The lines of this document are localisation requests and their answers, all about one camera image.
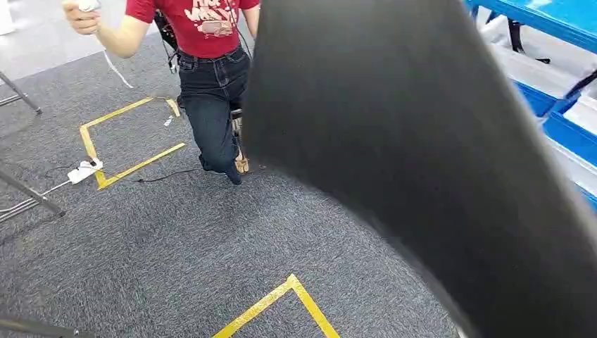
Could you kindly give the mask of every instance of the jeans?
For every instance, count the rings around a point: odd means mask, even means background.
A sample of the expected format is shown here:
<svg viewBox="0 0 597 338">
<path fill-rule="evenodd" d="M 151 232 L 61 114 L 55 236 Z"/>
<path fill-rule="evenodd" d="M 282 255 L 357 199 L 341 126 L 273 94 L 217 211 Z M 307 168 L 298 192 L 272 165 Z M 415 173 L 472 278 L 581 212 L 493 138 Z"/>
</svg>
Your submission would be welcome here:
<svg viewBox="0 0 597 338">
<path fill-rule="evenodd" d="M 231 107 L 239 108 L 251 61 L 238 46 L 219 58 L 197 58 L 180 52 L 180 88 L 204 170 L 238 175 L 234 159 Z"/>
</svg>

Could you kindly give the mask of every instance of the yellow floor marking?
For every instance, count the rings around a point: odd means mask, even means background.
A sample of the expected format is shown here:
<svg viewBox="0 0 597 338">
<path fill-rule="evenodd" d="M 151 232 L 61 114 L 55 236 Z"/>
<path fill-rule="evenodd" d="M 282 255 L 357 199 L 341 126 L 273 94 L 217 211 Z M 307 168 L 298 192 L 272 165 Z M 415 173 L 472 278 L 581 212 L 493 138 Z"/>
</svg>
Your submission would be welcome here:
<svg viewBox="0 0 597 338">
<path fill-rule="evenodd" d="M 108 178 L 107 180 L 104 180 L 102 183 L 100 183 L 98 190 L 102 190 L 103 188 L 105 188 L 108 185 L 110 185 L 110 184 L 118 181 L 119 179 L 123 178 L 124 176 L 129 175 L 133 171 L 135 171 L 135 170 L 137 170 L 137 169 L 139 169 L 141 167 L 144 167 L 145 165 L 148 165 L 151 162 L 154 162 L 155 160 L 157 160 L 158 158 L 164 157 L 164 156 L 168 155 L 169 153 L 182 148 L 183 146 L 184 146 L 184 143 L 179 143 L 179 144 L 173 146 L 170 149 L 162 151 L 161 153 L 159 153 L 159 154 L 155 155 L 154 157 L 150 158 L 149 160 L 143 161 L 143 162 L 137 164 L 136 166 L 134 166 L 134 167 L 132 167 L 130 169 L 127 169 L 127 170 L 121 172 L 120 174 L 117 174 L 115 176 L 112 176 L 112 177 Z"/>
<path fill-rule="evenodd" d="M 150 102 L 151 100 L 153 100 L 153 97 L 148 97 L 146 99 L 142 99 L 141 101 L 137 101 L 133 104 L 130 104 L 124 108 L 120 108 L 117 111 L 113 111 L 112 113 L 106 114 L 100 118 L 96 118 L 95 120 L 85 123 L 83 125 L 83 127 L 91 127 L 92 125 L 96 125 L 98 123 L 102 123 L 105 120 L 108 120 L 109 118 L 113 118 L 114 116 L 120 115 L 122 113 L 126 113 L 127 111 L 130 111 L 133 108 L 136 108 L 138 106 L 141 106 L 142 104 L 146 104 L 147 102 Z"/>
<path fill-rule="evenodd" d="M 112 113 L 106 114 L 106 115 L 104 115 L 104 116 L 102 116 L 100 118 L 97 118 L 97 119 L 95 119 L 95 120 L 93 120 L 91 122 L 88 122 L 88 123 L 85 123 L 84 125 L 82 125 L 79 128 L 79 131 L 81 133 L 81 138 L 83 139 L 83 144 L 85 145 L 85 149 L 87 150 L 87 155 L 89 155 L 89 157 L 91 157 L 91 158 L 97 158 L 97 152 L 96 152 L 95 147 L 93 145 L 92 138 L 89 135 L 89 127 L 91 127 L 93 125 L 97 125 L 98 123 L 102 123 L 103 121 L 108 120 L 109 118 L 113 118 L 114 116 L 120 115 L 122 113 L 126 113 L 127 111 L 130 111 L 133 108 L 141 106 L 142 104 L 146 104 L 147 102 L 150 102 L 153 99 L 155 99 L 155 98 L 153 98 L 153 97 L 147 97 L 145 99 L 142 99 L 141 101 L 137 101 L 137 102 L 135 102 L 133 104 L 130 104 L 130 105 L 124 107 L 124 108 L 118 109 L 117 111 L 113 111 Z M 167 98 L 164 98 L 164 99 L 166 100 L 166 102 L 168 103 L 168 105 L 171 107 L 171 109 L 174 111 L 174 114 L 177 117 L 180 117 L 180 112 L 178 111 L 178 107 L 177 107 L 176 103 L 174 102 L 174 100 L 167 99 Z M 118 174 L 116 176 L 111 177 L 110 179 L 106 179 L 106 176 L 104 175 L 103 172 L 96 171 L 95 172 L 95 178 L 96 178 L 96 181 L 97 181 L 97 184 L 98 184 L 98 190 L 107 187 L 108 185 L 110 185 L 110 184 L 118 181 L 120 178 L 122 178 L 122 177 L 124 177 L 126 175 L 129 175 L 133 171 L 135 171 L 135 170 L 137 170 L 137 169 L 139 169 L 139 168 L 141 168 L 141 167 L 143 167 L 145 165 L 148 165 L 151 162 L 157 160 L 158 158 L 166 156 L 169 153 L 171 153 L 171 152 L 173 152 L 173 151 L 175 151 L 177 149 L 182 148 L 183 146 L 184 146 L 184 143 L 178 144 L 178 145 L 176 145 L 176 146 L 174 146 L 174 147 L 172 147 L 172 148 L 170 148 L 170 149 L 168 149 L 168 150 L 166 150 L 166 151 L 164 151 L 164 152 L 162 152 L 162 153 L 160 153 L 160 154 L 158 154 L 158 155 L 150 158 L 147 161 L 141 162 L 141 163 L 137 164 L 136 166 L 134 166 L 134 167 L 132 167 L 132 168 L 130 168 L 128 170 L 125 170 L 124 172 L 122 172 L 122 173 L 120 173 L 120 174 Z"/>
<path fill-rule="evenodd" d="M 303 285 L 299 282 L 299 280 L 294 277 L 294 275 L 290 275 L 288 277 L 288 281 L 291 282 L 292 289 L 299 297 L 299 299 L 303 302 L 303 305 L 307 308 L 307 311 L 311 314 L 311 317 L 315 320 L 315 322 L 319 325 L 320 329 L 323 331 L 326 337 L 330 338 L 340 338 L 336 330 L 330 325 L 327 321 L 319 306 L 314 302 L 313 298 L 307 293 L 307 290 L 303 287 Z"/>
<path fill-rule="evenodd" d="M 317 304 L 313 301 L 311 296 L 307 293 L 303 285 L 299 282 L 294 274 L 290 274 L 286 279 L 286 282 L 282 283 L 279 287 L 275 288 L 267 296 L 259 300 L 255 305 L 250 307 L 237 319 L 233 320 L 230 324 L 226 325 L 213 338 L 228 338 L 231 337 L 236 331 L 238 331 L 243 325 L 248 323 L 251 319 L 255 318 L 259 313 L 263 312 L 268 306 L 272 305 L 281 296 L 286 294 L 289 290 L 294 290 L 299 299 L 303 302 L 303 305 L 307 308 L 307 311 L 311 314 L 313 319 L 319 325 L 323 333 L 328 338 L 339 338 L 340 336 L 336 333 L 336 330 L 327 321 Z"/>
<path fill-rule="evenodd" d="M 178 104 L 176 102 L 174 102 L 174 100 L 172 100 L 172 99 L 166 99 L 166 103 L 170 106 L 172 111 L 174 111 L 174 115 L 176 115 L 176 117 L 179 118 L 180 111 L 178 110 Z"/>
<path fill-rule="evenodd" d="M 91 158 L 97 158 L 97 153 L 95 152 L 95 147 L 93 145 L 92 138 L 91 136 L 89 136 L 89 130 L 87 129 L 87 127 L 82 125 L 79 128 L 79 131 L 81 132 L 83 144 L 85 145 L 85 149 L 87 150 L 87 155 L 89 155 L 89 157 Z M 106 181 L 106 177 L 103 175 L 103 172 L 101 171 L 95 172 L 95 179 L 98 185 L 101 185 L 103 182 Z"/>
</svg>

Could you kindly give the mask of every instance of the person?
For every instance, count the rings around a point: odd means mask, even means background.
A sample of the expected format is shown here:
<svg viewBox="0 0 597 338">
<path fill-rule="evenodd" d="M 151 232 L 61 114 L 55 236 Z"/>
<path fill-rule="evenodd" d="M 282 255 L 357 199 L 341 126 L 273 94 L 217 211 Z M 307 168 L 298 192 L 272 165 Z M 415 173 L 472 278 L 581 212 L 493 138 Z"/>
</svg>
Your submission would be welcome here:
<svg viewBox="0 0 597 338">
<path fill-rule="evenodd" d="M 108 51 L 129 58 L 159 9 L 177 38 L 181 95 L 201 165 L 241 184 L 235 159 L 242 154 L 230 110 L 242 102 L 251 61 L 240 44 L 238 19 L 242 11 L 255 38 L 259 6 L 259 0 L 127 0 L 118 29 L 105 25 L 97 11 L 80 11 L 76 2 L 63 3 L 63 10 L 76 32 L 95 35 Z"/>
</svg>

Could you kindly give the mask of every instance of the power strip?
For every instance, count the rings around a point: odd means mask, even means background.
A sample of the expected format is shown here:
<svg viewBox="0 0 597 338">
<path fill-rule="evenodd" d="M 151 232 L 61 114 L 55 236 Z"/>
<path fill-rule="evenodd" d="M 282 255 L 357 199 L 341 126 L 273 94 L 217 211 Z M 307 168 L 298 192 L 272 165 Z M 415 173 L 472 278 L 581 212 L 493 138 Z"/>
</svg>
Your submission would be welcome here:
<svg viewBox="0 0 597 338">
<path fill-rule="evenodd" d="M 91 161 L 83 161 L 79 164 L 79 168 L 68 173 L 68 179 L 71 183 L 77 184 L 102 168 L 103 162 L 97 158 L 93 158 Z"/>
</svg>

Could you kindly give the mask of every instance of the carpet floor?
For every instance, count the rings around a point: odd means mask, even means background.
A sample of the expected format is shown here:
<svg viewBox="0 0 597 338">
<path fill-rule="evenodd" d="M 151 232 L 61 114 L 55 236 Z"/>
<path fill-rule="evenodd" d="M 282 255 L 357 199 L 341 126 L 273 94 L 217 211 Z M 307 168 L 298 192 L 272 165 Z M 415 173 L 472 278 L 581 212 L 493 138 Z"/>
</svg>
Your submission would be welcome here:
<svg viewBox="0 0 597 338">
<path fill-rule="evenodd" d="M 147 96 L 176 97 L 158 35 L 133 58 L 103 54 L 17 81 L 44 109 L 0 108 L 0 166 L 43 192 L 85 159 L 79 126 Z M 0 87 L 0 97 L 10 94 Z M 295 274 L 341 337 L 457 337 L 419 275 L 335 200 L 272 170 L 235 187 L 199 168 L 184 117 L 154 100 L 90 128 L 107 173 L 187 145 L 97 190 L 93 177 L 0 223 L 0 315 L 102 337 L 211 337 Z M 0 182 L 0 208 L 26 196 Z M 0 332 L 0 337 L 26 337 Z M 324 337 L 293 292 L 234 337 Z"/>
</svg>

